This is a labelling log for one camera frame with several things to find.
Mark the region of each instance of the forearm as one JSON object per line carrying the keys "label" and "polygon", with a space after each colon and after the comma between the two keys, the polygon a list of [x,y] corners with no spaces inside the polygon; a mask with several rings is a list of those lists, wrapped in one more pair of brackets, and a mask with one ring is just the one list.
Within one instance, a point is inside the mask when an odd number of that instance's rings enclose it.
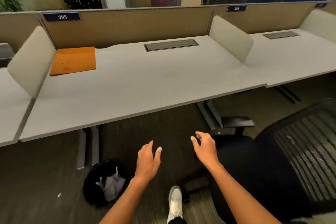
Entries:
{"label": "forearm", "polygon": [[209,165],[208,170],[227,201],[237,224],[280,224],[220,163]]}
{"label": "forearm", "polygon": [[99,224],[129,224],[147,187],[145,181],[133,178],[125,192],[108,211]]}

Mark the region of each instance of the hand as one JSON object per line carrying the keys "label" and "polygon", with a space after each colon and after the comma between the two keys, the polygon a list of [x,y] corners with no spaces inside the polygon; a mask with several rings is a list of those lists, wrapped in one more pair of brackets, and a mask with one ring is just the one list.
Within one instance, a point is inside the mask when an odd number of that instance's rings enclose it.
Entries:
{"label": "hand", "polygon": [[207,169],[220,164],[217,157],[216,143],[212,137],[208,133],[203,132],[196,132],[196,136],[201,141],[201,145],[198,144],[194,136],[191,137],[191,141],[198,159]]}
{"label": "hand", "polygon": [[146,186],[156,175],[161,163],[162,148],[157,148],[155,157],[153,158],[152,147],[153,141],[150,141],[148,144],[142,146],[141,150],[139,150],[134,175],[135,179],[144,183]]}

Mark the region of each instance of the trash can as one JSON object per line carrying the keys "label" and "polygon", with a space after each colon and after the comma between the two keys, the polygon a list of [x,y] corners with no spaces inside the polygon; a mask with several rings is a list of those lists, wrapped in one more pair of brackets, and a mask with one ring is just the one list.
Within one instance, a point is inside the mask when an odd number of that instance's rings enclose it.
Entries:
{"label": "trash can", "polygon": [[[117,197],[108,202],[105,199],[103,189],[97,183],[105,183],[107,177],[111,177],[118,171],[118,176],[125,179],[124,185]],[[108,159],[95,164],[88,173],[83,184],[83,194],[85,200],[97,208],[111,207],[126,190],[131,178],[126,174],[117,159]]]}

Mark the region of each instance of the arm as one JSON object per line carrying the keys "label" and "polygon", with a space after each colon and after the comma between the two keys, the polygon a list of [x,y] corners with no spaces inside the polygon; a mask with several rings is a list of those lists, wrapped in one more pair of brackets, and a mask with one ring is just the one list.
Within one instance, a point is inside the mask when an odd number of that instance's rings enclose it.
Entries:
{"label": "arm", "polygon": [[157,148],[155,157],[152,153],[153,141],[145,144],[138,152],[136,172],[127,189],[108,211],[99,224],[129,224],[137,208],[142,193],[154,178],[160,166],[162,148]]}
{"label": "arm", "polygon": [[200,139],[191,141],[199,160],[212,174],[238,224],[280,224],[246,189],[223,167],[217,157],[215,141],[208,133],[196,132]]}

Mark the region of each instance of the black office chair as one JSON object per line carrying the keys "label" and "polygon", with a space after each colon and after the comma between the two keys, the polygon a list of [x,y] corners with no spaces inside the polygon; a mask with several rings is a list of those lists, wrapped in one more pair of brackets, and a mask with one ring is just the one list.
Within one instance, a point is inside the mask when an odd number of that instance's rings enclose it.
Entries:
{"label": "black office chair", "polygon": [[[336,210],[336,101],[326,99],[264,129],[254,140],[243,136],[253,126],[246,117],[224,117],[236,128],[209,133],[226,170],[278,220],[311,217]],[[219,217],[236,223],[215,180],[209,189]],[[183,189],[187,202],[191,193]]]}

